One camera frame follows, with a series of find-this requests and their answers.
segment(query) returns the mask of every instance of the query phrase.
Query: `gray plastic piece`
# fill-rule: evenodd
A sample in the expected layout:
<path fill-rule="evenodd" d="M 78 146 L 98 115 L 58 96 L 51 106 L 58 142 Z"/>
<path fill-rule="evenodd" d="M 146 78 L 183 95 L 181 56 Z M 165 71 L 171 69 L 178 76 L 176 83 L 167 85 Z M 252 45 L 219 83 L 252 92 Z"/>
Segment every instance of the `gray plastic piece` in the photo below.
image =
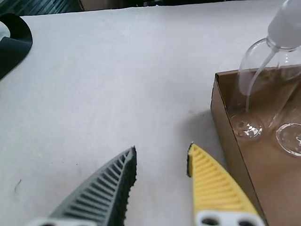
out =
<path fill-rule="evenodd" d="M 71 193 L 51 218 L 91 220 L 97 226 L 124 225 L 128 193 L 136 181 L 135 147 L 116 156 Z"/>

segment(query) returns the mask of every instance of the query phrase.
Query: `white plastic part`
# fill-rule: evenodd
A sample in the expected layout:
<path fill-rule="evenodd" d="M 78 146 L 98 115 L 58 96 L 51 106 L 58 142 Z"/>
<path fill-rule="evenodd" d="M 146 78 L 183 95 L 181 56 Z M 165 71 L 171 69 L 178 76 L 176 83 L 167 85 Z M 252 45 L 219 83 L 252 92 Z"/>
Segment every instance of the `white plastic part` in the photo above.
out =
<path fill-rule="evenodd" d="M 268 38 L 278 48 L 301 46 L 301 0 L 287 0 L 268 28 Z"/>
<path fill-rule="evenodd" d="M 195 215 L 195 226 L 264 226 L 262 219 L 248 212 L 203 210 Z"/>
<path fill-rule="evenodd" d="M 25 226 L 97 226 L 89 220 L 39 218 Z"/>

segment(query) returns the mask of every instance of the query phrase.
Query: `bottle bottom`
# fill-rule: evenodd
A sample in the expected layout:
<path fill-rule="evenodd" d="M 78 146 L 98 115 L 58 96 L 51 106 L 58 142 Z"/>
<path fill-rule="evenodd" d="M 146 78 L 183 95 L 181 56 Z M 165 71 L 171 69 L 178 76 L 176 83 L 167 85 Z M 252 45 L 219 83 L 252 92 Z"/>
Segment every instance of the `bottle bottom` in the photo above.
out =
<path fill-rule="evenodd" d="M 263 123 L 250 113 L 235 114 L 230 120 L 234 134 L 238 138 L 254 140 L 262 134 Z"/>
<path fill-rule="evenodd" d="M 276 139 L 286 152 L 301 157 L 301 124 L 282 125 L 276 131 Z"/>

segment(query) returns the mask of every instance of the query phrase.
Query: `transparent plastic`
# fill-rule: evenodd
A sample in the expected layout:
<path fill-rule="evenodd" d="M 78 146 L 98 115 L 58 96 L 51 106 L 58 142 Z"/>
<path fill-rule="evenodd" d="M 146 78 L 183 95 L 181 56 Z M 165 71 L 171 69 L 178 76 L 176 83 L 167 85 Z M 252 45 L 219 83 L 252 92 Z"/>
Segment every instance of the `transparent plastic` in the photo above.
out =
<path fill-rule="evenodd" d="M 299 47 L 278 48 L 265 38 L 249 48 L 227 104 L 237 138 L 255 140 L 276 129 L 275 121 L 297 89 L 300 63 Z"/>
<path fill-rule="evenodd" d="M 298 85 L 284 107 L 280 117 L 276 139 L 290 154 L 301 156 L 301 89 Z"/>

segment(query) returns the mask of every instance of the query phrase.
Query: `dark background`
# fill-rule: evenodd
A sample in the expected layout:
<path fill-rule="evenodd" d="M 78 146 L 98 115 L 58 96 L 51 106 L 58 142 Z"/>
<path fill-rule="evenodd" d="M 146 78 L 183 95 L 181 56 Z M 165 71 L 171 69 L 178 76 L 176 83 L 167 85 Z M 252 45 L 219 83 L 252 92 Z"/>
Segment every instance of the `dark background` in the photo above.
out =
<path fill-rule="evenodd" d="M 223 0 L 0 0 L 0 14 L 19 16 L 155 5 L 184 5 Z"/>

